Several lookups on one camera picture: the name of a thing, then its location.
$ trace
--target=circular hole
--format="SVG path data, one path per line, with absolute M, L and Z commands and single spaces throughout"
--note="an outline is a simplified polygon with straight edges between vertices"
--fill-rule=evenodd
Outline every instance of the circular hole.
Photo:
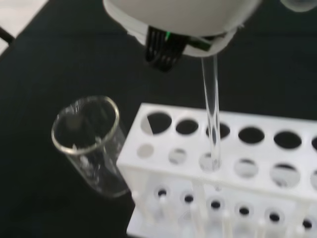
M 153 113 L 143 118 L 141 129 L 149 135 L 156 135 L 166 131 L 172 124 L 172 118 L 166 113 Z
M 187 194 L 184 197 L 184 201 L 185 201 L 185 203 L 191 203 L 192 201 L 194 201 L 194 197 L 191 194 Z
M 270 170 L 270 177 L 280 188 L 290 188 L 298 184 L 300 174 L 289 164 L 277 164 Z
M 317 171 L 311 175 L 311 184 L 313 188 L 317 190 Z
M 168 155 L 168 160 L 175 165 L 180 165 L 186 160 L 186 152 L 183 149 L 172 150 Z
M 270 219 L 270 221 L 277 223 L 277 222 L 279 222 L 279 215 L 275 212 L 272 212 L 269 215 L 269 219 Z
M 211 202 L 211 207 L 214 209 L 214 210 L 218 210 L 220 208 L 220 202 L 215 200 L 215 201 L 212 201 Z
M 211 153 L 205 153 L 200 157 L 199 165 L 204 172 L 212 172 L 220 168 L 220 161 L 213 160 Z
M 217 136 L 216 136 L 216 129 L 214 128 L 214 126 L 212 127 L 212 141 L 213 141 L 213 144 L 216 145 L 217 143 Z
M 275 143 L 284 149 L 295 149 L 302 144 L 301 138 L 290 131 L 283 131 L 275 135 Z
M 264 139 L 264 133 L 255 127 L 247 127 L 239 132 L 239 138 L 245 143 L 256 144 Z
M 317 150 L 317 137 L 312 140 L 312 146 L 315 150 Z
M 161 196 L 166 196 L 167 195 L 167 191 L 165 189 L 160 189 L 158 191 L 158 196 L 161 197 Z
M 140 158 L 146 159 L 150 157 L 154 152 L 154 148 L 150 144 L 141 145 L 137 151 L 137 154 Z
M 229 134 L 230 134 L 230 128 L 227 125 L 220 123 L 220 138 L 224 139 Z
M 182 120 L 176 126 L 176 131 L 182 135 L 189 135 L 194 133 L 198 129 L 198 124 L 194 120 L 186 119 Z
M 303 227 L 305 228 L 306 231 L 309 231 L 313 227 L 313 224 L 309 219 L 305 219 L 303 221 Z
M 281 225 L 285 221 L 285 216 L 279 209 L 269 208 L 265 211 L 265 219 L 273 225 Z
M 249 209 L 247 207 L 240 207 L 239 213 L 241 216 L 248 216 L 249 214 Z
M 254 177 L 259 171 L 257 165 L 252 160 L 248 159 L 239 160 L 235 164 L 234 170 L 237 175 L 245 179 Z

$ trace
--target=glass beaker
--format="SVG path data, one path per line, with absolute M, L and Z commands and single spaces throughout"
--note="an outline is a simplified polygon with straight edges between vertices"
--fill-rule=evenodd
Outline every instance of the glass beaker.
M 106 197 L 119 197 L 129 190 L 116 167 L 125 141 L 119 122 L 119 110 L 112 99 L 92 96 L 63 109 L 52 127 L 55 147 Z

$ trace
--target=glass tube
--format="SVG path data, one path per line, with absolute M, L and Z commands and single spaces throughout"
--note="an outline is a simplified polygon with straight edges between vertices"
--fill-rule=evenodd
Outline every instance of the glass tube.
M 216 171 L 221 166 L 217 55 L 210 58 L 202 58 L 202 68 L 211 145 L 211 159 L 208 168 L 210 171 Z
M 106 197 L 128 191 L 116 161 L 125 141 L 119 110 L 104 96 L 79 99 L 63 109 L 52 127 L 55 147 L 85 181 Z

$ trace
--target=white test tube rack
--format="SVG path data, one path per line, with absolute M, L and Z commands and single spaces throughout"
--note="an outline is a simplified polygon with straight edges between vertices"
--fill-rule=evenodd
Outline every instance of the white test tube rack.
M 228 112 L 219 118 L 222 164 L 209 172 L 206 111 L 142 104 L 117 161 L 136 204 L 127 233 L 316 238 L 317 122 Z

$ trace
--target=black cloth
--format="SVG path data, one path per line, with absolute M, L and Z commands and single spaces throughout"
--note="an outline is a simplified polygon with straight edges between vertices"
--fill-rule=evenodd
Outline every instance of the black cloth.
M 220 109 L 317 119 L 316 19 L 264 1 L 219 54 Z M 0 57 L 0 237 L 126 237 L 130 195 L 86 186 L 51 126 L 90 95 L 111 97 L 127 130 L 142 102 L 204 108 L 200 59 L 163 74 L 143 56 L 101 0 L 51 0 Z

